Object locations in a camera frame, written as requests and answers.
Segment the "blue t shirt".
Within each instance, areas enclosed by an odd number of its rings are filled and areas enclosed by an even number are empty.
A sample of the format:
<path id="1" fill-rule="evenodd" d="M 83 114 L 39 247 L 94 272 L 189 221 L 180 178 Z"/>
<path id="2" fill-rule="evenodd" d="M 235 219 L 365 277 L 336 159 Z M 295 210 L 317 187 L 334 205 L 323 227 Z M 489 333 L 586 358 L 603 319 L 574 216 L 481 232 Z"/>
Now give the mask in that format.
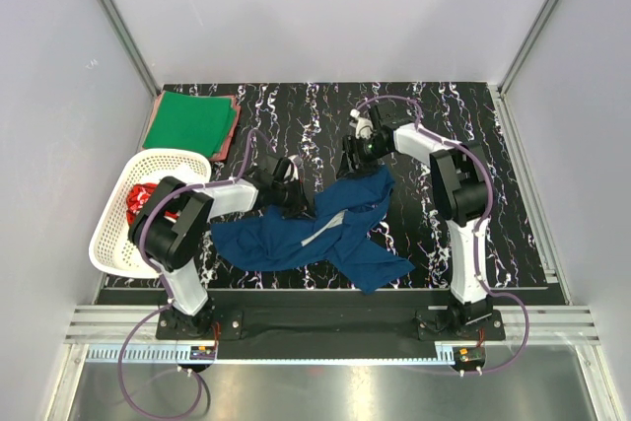
<path id="1" fill-rule="evenodd" d="M 244 271 L 283 271 L 326 260 L 371 294 L 414 269 L 408 259 L 369 239 L 386 216 L 394 185 L 381 165 L 371 175 L 340 179 L 316 194 L 312 219 L 285 218 L 270 206 L 261 217 L 213 224 L 213 245 Z"/>

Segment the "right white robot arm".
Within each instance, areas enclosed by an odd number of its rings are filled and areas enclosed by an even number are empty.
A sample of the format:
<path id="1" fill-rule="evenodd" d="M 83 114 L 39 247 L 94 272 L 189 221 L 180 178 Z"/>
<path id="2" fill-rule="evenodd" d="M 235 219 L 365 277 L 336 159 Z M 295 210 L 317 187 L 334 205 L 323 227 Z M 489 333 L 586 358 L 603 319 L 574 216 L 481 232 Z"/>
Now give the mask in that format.
<path id="1" fill-rule="evenodd" d="M 393 104 L 395 96 L 387 100 L 368 100 L 350 111 L 353 132 L 343 138 L 337 175 L 368 175 L 392 153 L 430 168 L 434 208 L 447 222 L 451 244 L 448 327 L 456 337 L 469 338 L 493 311 L 484 260 L 494 195 L 485 155 L 477 143 L 428 130 Z"/>

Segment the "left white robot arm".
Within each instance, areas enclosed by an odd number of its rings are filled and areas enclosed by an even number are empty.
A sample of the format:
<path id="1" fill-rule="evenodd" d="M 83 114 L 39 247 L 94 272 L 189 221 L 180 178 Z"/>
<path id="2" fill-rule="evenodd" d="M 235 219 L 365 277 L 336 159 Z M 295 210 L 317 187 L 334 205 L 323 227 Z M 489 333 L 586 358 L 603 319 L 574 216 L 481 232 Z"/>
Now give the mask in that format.
<path id="1" fill-rule="evenodd" d="M 185 184 L 166 176 L 129 225 L 128 240 L 163 279 L 168 301 L 180 312 L 178 326 L 193 338 L 212 328 L 208 295 L 193 261 L 208 221 L 276 206 L 288 217 L 312 214 L 299 178 L 299 156 L 267 155 L 243 176 Z"/>

